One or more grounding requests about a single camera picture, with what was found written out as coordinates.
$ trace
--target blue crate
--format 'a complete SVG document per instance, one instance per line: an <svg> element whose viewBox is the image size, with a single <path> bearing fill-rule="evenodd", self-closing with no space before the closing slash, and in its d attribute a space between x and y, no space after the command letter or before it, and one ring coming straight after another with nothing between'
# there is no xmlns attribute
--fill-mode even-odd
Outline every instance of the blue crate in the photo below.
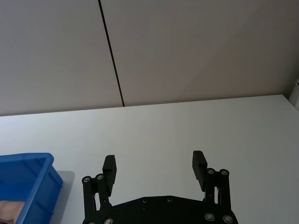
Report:
<svg viewBox="0 0 299 224"><path fill-rule="evenodd" d="M16 224L48 224L63 180L50 153L0 156L0 201L25 202Z"/></svg>

